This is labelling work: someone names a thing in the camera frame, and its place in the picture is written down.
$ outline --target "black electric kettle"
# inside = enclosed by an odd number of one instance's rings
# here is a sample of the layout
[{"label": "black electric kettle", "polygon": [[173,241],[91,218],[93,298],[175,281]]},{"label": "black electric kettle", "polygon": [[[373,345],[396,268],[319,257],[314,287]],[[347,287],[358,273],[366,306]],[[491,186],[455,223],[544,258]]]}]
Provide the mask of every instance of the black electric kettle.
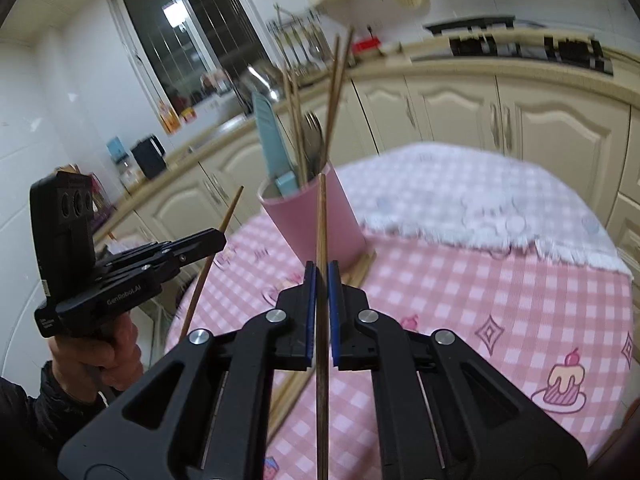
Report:
[{"label": "black electric kettle", "polygon": [[131,153],[133,153],[133,157],[140,166],[140,170],[149,180],[166,169],[166,163],[162,158],[164,148],[155,135],[139,140],[131,149]]}]

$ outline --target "window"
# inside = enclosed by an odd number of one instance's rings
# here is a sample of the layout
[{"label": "window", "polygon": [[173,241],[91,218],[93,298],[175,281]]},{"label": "window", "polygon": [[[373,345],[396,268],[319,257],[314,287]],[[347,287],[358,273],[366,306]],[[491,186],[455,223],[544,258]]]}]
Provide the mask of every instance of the window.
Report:
[{"label": "window", "polygon": [[177,114],[217,92],[204,75],[222,68],[237,78],[268,59],[239,0],[122,0],[119,10],[141,80]]}]

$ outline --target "kettle handle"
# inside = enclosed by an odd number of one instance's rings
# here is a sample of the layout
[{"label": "kettle handle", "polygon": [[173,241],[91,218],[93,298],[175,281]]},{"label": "kettle handle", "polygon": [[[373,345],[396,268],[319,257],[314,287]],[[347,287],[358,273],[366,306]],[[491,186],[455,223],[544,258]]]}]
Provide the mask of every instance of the kettle handle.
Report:
[{"label": "kettle handle", "polygon": [[162,147],[162,144],[160,144],[160,141],[158,140],[158,138],[155,135],[152,135],[151,137],[149,137],[152,142],[156,145],[156,148],[158,149],[158,151],[160,152],[160,155],[164,156],[164,148]]}]

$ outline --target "black jacket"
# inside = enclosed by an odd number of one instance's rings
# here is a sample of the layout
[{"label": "black jacket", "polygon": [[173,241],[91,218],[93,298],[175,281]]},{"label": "black jacket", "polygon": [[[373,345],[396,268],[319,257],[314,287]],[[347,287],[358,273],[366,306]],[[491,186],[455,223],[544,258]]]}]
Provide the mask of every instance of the black jacket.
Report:
[{"label": "black jacket", "polygon": [[1,477],[63,479],[56,468],[60,449],[103,408],[100,396],[88,405],[67,395],[53,377],[51,361],[42,368],[37,399],[0,378]]}]

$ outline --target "pink checkered tablecloth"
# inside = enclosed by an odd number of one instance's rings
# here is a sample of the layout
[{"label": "pink checkered tablecloth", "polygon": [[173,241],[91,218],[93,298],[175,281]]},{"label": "pink checkered tablecloth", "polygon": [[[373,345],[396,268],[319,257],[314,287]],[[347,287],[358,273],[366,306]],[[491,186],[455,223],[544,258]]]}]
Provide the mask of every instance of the pink checkered tablecloth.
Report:
[{"label": "pink checkered tablecloth", "polygon": [[[627,276],[546,262],[535,249],[491,254],[383,234],[368,234],[367,240],[378,253],[362,287],[372,308],[409,330],[455,331],[574,435],[590,457],[597,452],[614,429],[631,366]],[[300,283],[302,274],[302,264],[263,213],[216,255],[191,327],[214,334],[237,330],[272,308],[279,291]],[[193,286],[182,307],[192,293]],[[177,341],[183,311],[172,324],[167,350]],[[569,354],[574,369],[584,372],[578,396],[569,405],[545,402],[552,370]],[[281,380],[282,373],[276,374],[274,381]],[[311,380],[269,446],[265,478],[315,477],[315,387]],[[369,373],[332,368],[330,391],[331,478],[379,479]]]}]

